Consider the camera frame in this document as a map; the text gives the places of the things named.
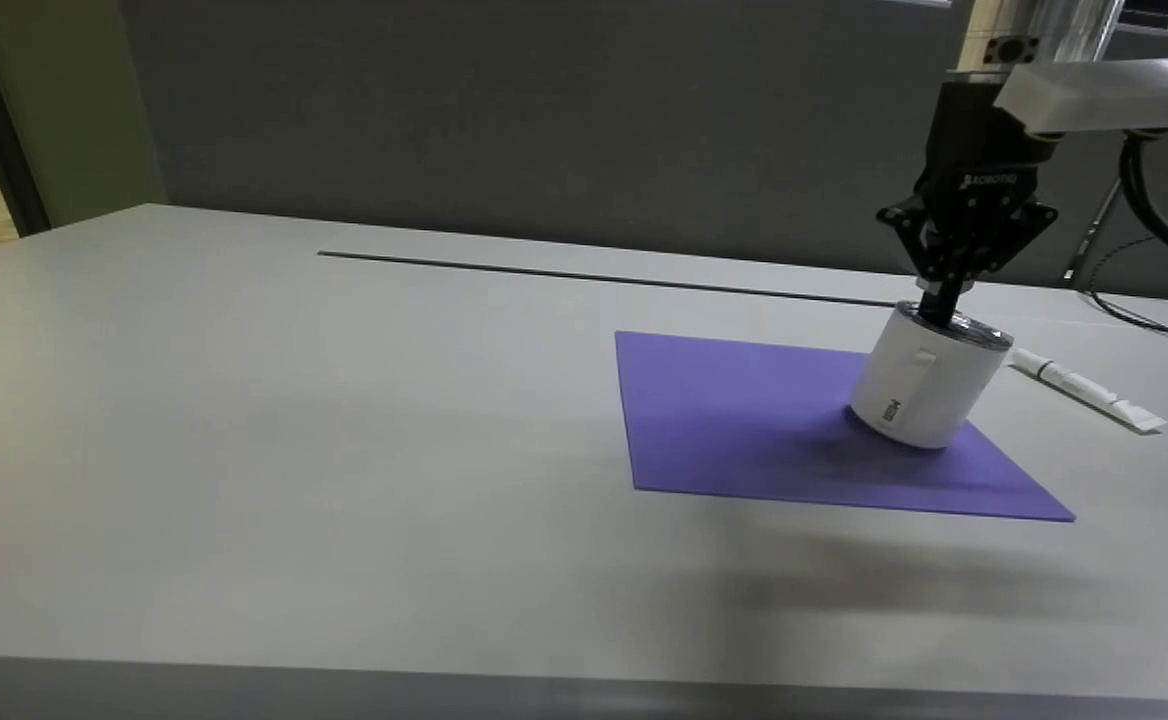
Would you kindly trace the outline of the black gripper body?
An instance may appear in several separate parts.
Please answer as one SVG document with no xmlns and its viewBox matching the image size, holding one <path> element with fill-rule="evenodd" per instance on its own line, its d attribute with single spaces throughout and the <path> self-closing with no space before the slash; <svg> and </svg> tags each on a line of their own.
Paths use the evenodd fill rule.
<svg viewBox="0 0 1168 720">
<path fill-rule="evenodd" d="M 1037 140 L 996 95 L 1001 89 L 994 80 L 966 70 L 939 83 L 926 171 L 916 180 L 916 200 L 938 228 L 956 222 L 966 188 L 994 180 L 1012 188 L 1012 209 L 1029 228 L 1055 218 L 1055 209 L 1037 200 L 1037 171 L 1054 156 L 1054 142 Z"/>
</svg>

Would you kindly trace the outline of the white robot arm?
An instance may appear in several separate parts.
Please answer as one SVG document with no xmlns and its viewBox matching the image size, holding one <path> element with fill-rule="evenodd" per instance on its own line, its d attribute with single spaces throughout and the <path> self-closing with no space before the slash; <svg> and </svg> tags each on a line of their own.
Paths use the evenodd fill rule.
<svg viewBox="0 0 1168 720">
<path fill-rule="evenodd" d="M 926 327 L 946 330 L 979 276 L 1055 222 L 1037 188 L 1061 135 L 1121 132 L 1121 196 L 1168 245 L 1168 215 L 1144 180 L 1144 146 L 1168 132 L 1168 55 L 1105 55 L 1121 5 L 971 0 L 920 174 L 899 203 L 877 211 L 920 276 L 911 310 Z"/>
</svg>

